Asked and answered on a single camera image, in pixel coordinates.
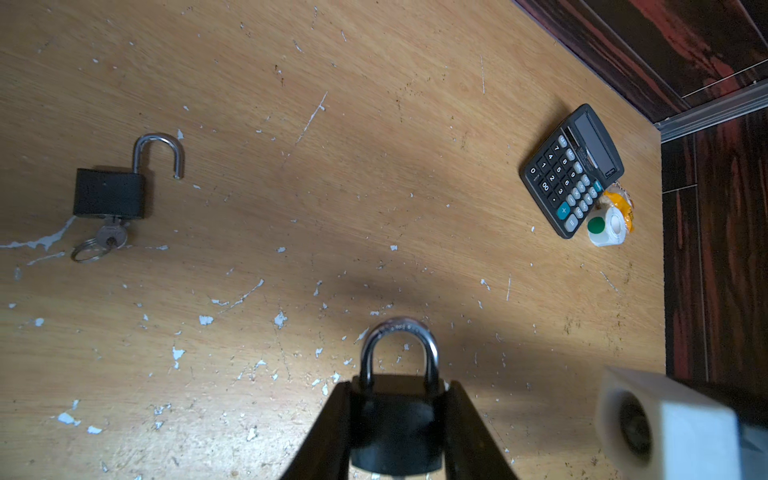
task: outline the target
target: round black hole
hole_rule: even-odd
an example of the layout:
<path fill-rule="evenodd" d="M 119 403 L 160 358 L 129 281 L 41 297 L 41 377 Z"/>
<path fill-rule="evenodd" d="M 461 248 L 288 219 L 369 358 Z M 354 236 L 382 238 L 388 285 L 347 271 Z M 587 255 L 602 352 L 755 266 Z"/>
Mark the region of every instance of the round black hole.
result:
<path fill-rule="evenodd" d="M 653 446 L 650 425 L 643 406 L 634 395 L 627 396 L 619 408 L 619 428 L 621 436 L 637 457 L 648 460 Z"/>

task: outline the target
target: black calculator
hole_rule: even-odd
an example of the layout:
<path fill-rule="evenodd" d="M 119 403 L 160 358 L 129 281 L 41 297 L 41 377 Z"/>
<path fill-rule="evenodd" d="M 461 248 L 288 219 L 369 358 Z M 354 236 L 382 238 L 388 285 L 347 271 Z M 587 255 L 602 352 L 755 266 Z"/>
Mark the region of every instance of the black calculator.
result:
<path fill-rule="evenodd" d="M 520 177 L 554 231 L 571 238 L 604 188 L 623 173 L 603 122 L 584 104 L 555 128 Z"/>

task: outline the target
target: closed padlock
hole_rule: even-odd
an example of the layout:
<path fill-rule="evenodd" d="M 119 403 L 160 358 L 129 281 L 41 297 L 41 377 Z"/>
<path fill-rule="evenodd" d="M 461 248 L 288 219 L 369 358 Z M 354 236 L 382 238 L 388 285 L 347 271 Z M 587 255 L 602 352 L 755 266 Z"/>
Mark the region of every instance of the closed padlock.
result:
<path fill-rule="evenodd" d="M 373 348 L 394 332 L 411 333 L 422 342 L 424 376 L 373 374 Z M 396 317 L 377 326 L 363 343 L 360 375 L 351 383 L 352 465 L 394 477 L 442 467 L 445 388 L 437 345 L 424 324 Z"/>
<path fill-rule="evenodd" d="M 88 218 L 144 218 L 146 180 L 139 173 L 139 167 L 141 152 L 151 141 L 162 141 L 174 150 L 174 177 L 180 179 L 184 170 L 184 150 L 181 144 L 168 134 L 146 134 L 139 137 L 134 145 L 132 172 L 78 168 L 72 213 Z"/>

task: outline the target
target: metal trim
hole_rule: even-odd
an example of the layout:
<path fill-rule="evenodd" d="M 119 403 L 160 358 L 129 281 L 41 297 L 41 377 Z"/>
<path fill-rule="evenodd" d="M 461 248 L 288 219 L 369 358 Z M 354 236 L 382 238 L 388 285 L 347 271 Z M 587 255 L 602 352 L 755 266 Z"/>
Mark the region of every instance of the metal trim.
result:
<path fill-rule="evenodd" d="M 654 124 L 661 143 L 768 107 L 768 78 Z"/>

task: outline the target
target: metal shackle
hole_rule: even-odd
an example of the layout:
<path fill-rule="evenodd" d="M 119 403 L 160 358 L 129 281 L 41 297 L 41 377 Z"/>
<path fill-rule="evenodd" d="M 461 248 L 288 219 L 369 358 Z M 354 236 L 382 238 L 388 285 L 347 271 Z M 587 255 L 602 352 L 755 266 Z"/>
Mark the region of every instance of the metal shackle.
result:
<path fill-rule="evenodd" d="M 141 152 L 144 149 L 144 145 L 151 141 L 161 141 L 174 150 L 174 178 L 176 180 L 181 179 L 184 176 L 184 148 L 181 147 L 176 138 L 169 134 L 146 134 L 142 135 L 136 140 L 134 144 L 134 173 L 139 173 L 139 164 L 141 163 Z"/>
<path fill-rule="evenodd" d="M 429 332 L 429 329 L 423 323 L 407 316 L 396 316 L 376 326 L 366 337 L 362 344 L 360 353 L 360 384 L 364 389 L 373 385 L 373 348 L 384 336 L 394 332 L 410 333 L 419 340 L 424 346 L 424 357 L 426 358 L 424 383 L 428 387 L 438 385 L 438 353 L 435 337 Z"/>

